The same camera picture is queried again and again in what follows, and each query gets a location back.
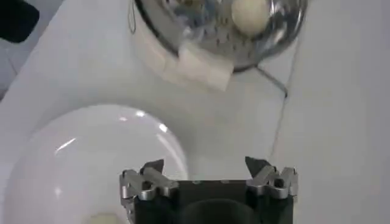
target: white bowl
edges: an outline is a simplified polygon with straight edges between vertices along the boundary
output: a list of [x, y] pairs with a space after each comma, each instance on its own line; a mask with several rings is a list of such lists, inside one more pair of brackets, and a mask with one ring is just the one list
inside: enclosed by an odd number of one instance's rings
[[187, 179], [175, 136], [145, 112], [117, 105], [73, 111], [26, 145], [7, 186], [5, 224], [78, 224], [96, 214], [124, 223], [119, 174], [162, 158], [167, 177]]

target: floor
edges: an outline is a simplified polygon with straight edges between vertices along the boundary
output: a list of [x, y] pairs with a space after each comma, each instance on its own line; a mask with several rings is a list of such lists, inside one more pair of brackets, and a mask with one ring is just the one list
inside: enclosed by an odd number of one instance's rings
[[25, 42], [12, 44], [0, 39], [0, 100], [38, 43], [63, 0], [26, 0], [26, 2], [40, 11], [40, 19]]

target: white table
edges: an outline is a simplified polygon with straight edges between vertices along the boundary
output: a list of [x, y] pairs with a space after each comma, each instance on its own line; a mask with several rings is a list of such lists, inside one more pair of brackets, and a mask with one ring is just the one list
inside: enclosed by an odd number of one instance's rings
[[390, 1], [314, 0], [275, 147], [297, 222], [390, 223]]
[[[32, 133], [99, 103], [161, 119], [182, 143], [195, 179], [247, 178], [244, 156], [269, 157], [283, 93], [256, 72], [232, 78], [225, 93], [164, 82], [136, 58], [127, 8], [128, 0], [67, 0], [59, 8], [0, 104], [0, 198]], [[295, 46], [264, 67], [286, 83], [294, 53]]]

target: black object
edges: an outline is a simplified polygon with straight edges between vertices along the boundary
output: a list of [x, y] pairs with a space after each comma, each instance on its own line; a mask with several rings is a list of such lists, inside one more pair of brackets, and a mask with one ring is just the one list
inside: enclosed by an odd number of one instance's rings
[[0, 38], [20, 43], [27, 39], [39, 20], [39, 11], [20, 0], [0, 0]]
[[292, 224], [292, 196], [274, 199], [247, 191], [243, 180], [178, 181], [171, 198], [135, 198], [136, 224]]

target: folded paper towel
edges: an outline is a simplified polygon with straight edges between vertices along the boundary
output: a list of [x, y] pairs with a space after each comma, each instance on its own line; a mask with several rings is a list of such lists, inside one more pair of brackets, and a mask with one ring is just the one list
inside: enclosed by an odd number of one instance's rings
[[234, 70], [233, 62], [185, 42], [179, 49], [177, 70], [180, 75], [205, 86], [225, 91]]

